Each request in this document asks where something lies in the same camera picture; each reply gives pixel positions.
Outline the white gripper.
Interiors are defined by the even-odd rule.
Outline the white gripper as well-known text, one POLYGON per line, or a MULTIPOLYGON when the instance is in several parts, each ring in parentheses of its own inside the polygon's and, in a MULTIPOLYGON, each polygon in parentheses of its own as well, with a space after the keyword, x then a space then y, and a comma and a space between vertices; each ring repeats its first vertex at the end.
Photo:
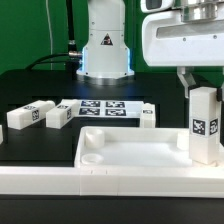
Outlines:
POLYGON ((187 66, 224 66, 224 9, 214 20, 192 23, 182 22, 178 10, 148 15, 142 24, 142 51, 150 67, 178 67, 188 98, 196 82, 187 66))

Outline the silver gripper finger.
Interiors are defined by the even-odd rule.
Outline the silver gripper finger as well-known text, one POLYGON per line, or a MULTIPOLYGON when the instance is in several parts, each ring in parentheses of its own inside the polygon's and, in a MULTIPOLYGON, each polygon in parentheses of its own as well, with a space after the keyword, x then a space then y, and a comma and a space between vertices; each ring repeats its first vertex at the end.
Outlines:
MULTIPOLYGON (((224 66, 222 68, 222 74, 224 78, 224 66)), ((216 97, 218 102, 224 102, 224 81, 222 82, 222 85, 219 88, 217 88, 216 97)))

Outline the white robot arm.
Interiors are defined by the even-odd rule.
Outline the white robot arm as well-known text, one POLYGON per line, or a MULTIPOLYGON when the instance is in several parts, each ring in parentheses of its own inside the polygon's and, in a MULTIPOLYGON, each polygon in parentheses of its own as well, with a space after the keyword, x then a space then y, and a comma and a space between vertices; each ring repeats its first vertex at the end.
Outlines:
MULTIPOLYGON (((175 67, 185 89, 195 67, 224 67, 224 0, 140 0, 143 58, 150 67, 175 67)), ((134 76, 124 43, 123 0, 88 0, 89 39, 78 78, 114 85, 134 76)))

